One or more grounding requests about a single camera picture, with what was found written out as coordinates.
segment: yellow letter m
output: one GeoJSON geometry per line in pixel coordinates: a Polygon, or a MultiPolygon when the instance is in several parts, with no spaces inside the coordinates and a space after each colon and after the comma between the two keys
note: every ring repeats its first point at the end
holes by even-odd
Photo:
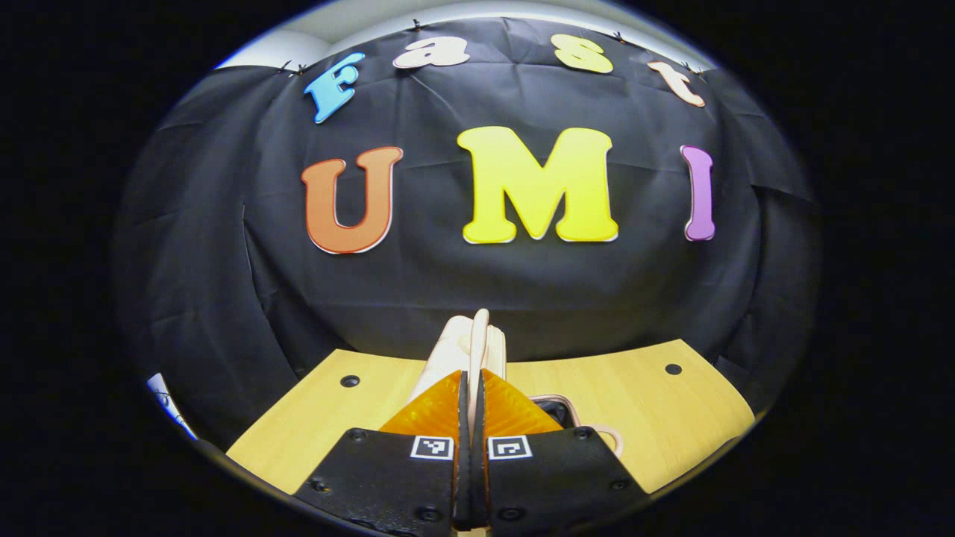
{"type": "Polygon", "coordinates": [[[561,132],[541,167],[518,135],[507,127],[462,132],[457,144],[471,152],[474,165],[474,219],[464,227],[472,244],[509,243],[518,228],[504,217],[504,194],[527,233],[540,239],[564,199],[557,235],[568,242],[604,243],[617,238],[610,218],[606,152],[610,137],[592,129],[561,132]]]}

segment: orange letter u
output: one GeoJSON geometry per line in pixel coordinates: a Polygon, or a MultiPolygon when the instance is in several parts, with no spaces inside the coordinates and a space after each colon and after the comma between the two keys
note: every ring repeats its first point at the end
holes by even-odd
{"type": "Polygon", "coordinates": [[[332,159],[306,168],[302,183],[312,243],[328,253],[359,253],[383,241],[392,226],[392,168],[403,155],[398,147],[379,147],[355,159],[365,170],[365,218],[357,226],[342,226],[335,214],[335,187],[345,161],[332,159]]]}

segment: wooden surface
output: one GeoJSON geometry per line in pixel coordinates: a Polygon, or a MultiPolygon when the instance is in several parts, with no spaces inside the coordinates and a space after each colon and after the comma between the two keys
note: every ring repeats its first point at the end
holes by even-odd
{"type": "MultiPolygon", "coordinates": [[[[346,430],[377,430],[396,414],[424,364],[335,351],[226,455],[293,494],[346,430]],[[359,376],[360,383],[343,387],[340,380],[347,375],[359,376]]],[[[680,340],[616,354],[508,363],[507,380],[527,396],[569,397],[583,424],[620,432],[621,462],[647,492],[690,470],[753,423],[742,396],[680,340]],[[667,373],[671,363],[682,373],[667,373]]],[[[602,438],[613,448],[612,440],[602,438]]]]}

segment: black cloth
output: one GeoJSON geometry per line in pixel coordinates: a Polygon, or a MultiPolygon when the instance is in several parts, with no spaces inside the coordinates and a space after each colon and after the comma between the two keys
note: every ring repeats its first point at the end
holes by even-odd
{"type": "Polygon", "coordinates": [[[142,380],[162,372],[196,433],[221,449],[336,348],[426,359],[449,317],[491,312],[508,359],[603,354],[682,338],[758,413],[812,328],[817,206],[796,155],[722,70],[692,74],[613,37],[564,24],[485,18],[428,25],[334,54],[300,75],[215,71],[143,149],[117,217],[117,315],[142,380]],[[550,36],[604,49],[613,72],[573,70],[550,36]],[[466,39],[462,64],[396,70],[406,45],[466,39]],[[354,98],[321,124],[305,87],[353,52],[354,98]],[[686,74],[689,105],[647,67],[686,74]],[[606,133],[611,243],[471,245],[467,129],[513,129],[543,164],[572,127],[606,133]],[[329,159],[342,225],[364,214],[355,158],[397,146],[393,222],[377,247],[329,255],[308,237],[302,171],[329,159]],[[716,233],[690,242],[681,145],[713,159],[716,233]]]}

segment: letter m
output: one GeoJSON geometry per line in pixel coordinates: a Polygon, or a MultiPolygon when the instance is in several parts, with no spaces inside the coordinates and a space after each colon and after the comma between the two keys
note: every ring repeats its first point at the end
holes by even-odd
{"type": "Polygon", "coordinates": [[[613,144],[606,134],[564,130],[544,167],[507,127],[469,129],[457,144],[471,152],[474,166],[474,219],[463,231],[469,243],[509,243],[517,236],[517,226],[504,217],[505,194],[534,239],[547,232],[561,198],[559,237],[596,243],[617,238],[606,185],[606,152],[613,144]]]}

